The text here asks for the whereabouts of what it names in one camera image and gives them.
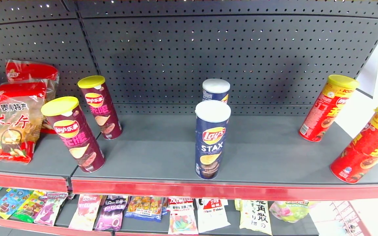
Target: blue chip can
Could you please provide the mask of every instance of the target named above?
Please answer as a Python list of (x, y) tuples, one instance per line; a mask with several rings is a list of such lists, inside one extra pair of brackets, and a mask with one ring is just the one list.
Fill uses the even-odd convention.
[(202, 100), (217, 100), (227, 103), (230, 83), (222, 79), (207, 79), (202, 83)]
[(226, 103), (208, 100), (196, 106), (195, 171), (206, 180), (219, 172), (231, 109)]

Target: white snack bag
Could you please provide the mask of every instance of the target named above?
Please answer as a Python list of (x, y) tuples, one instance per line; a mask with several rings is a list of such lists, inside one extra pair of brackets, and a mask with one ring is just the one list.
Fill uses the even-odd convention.
[(225, 202), (220, 199), (202, 198), (196, 199), (198, 206), (198, 231), (204, 233), (206, 231), (229, 226), (230, 223), (225, 213)]
[(241, 200), (240, 228), (272, 235), (267, 201)]
[(169, 197), (170, 224), (168, 234), (198, 235), (193, 199), (188, 197)]

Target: potato chip image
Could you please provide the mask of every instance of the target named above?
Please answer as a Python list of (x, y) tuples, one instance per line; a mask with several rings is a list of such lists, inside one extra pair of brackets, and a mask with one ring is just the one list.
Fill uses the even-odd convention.
[(106, 124), (106, 122), (108, 121), (110, 116), (96, 116), (95, 119), (96, 119), (96, 122), (99, 126), (102, 126), (104, 124)]
[(363, 169), (370, 169), (377, 164), (377, 161), (378, 161), (378, 158), (369, 158), (369, 159), (363, 160), (363, 162), (360, 163), (360, 167)]
[(87, 148), (89, 145), (90, 144), (87, 144), (87, 146), (85, 147), (75, 147), (75, 148), (69, 149), (69, 152), (75, 159), (81, 158), (85, 154), (85, 151), (87, 151)]
[(335, 121), (335, 118), (334, 117), (328, 117), (326, 118), (323, 122), (322, 122), (322, 127), (323, 128), (327, 128), (329, 127), (330, 125), (332, 125), (332, 123)]
[(204, 165), (210, 165), (220, 156), (220, 154), (221, 153), (213, 154), (213, 155), (203, 155), (200, 158), (201, 163)]

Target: gray pegboard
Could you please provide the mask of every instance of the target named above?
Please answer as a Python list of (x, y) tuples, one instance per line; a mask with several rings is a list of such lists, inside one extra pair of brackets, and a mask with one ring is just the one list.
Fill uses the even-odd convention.
[(72, 95), (82, 102), (76, 83), (96, 74), (77, 19), (0, 25), (0, 83), (6, 81), (5, 60), (38, 61), (60, 71), (57, 96)]
[(77, 1), (77, 3), (84, 18), (235, 14), (307, 14), (378, 18), (378, 1), (369, 0), (112, 0)]
[(0, 0), (0, 24), (65, 18), (76, 18), (76, 14), (68, 12), (62, 0)]
[(221, 15), (84, 19), (114, 103), (196, 104), (208, 78), (229, 103), (311, 105), (328, 75), (356, 77), (378, 19)]

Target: red chip can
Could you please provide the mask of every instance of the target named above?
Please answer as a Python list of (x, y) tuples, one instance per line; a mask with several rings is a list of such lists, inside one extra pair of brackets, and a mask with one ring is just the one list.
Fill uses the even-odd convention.
[(328, 76), (326, 85), (300, 128), (300, 136), (311, 142), (320, 142), (358, 85), (359, 82), (353, 78)]
[(340, 180), (355, 184), (378, 161), (378, 107), (367, 125), (330, 165)]
[(91, 113), (105, 139), (115, 139), (122, 134), (106, 79), (103, 76), (89, 76), (78, 81)]
[(41, 112), (83, 172), (95, 172), (105, 164), (104, 155), (76, 97), (51, 100), (42, 106)]

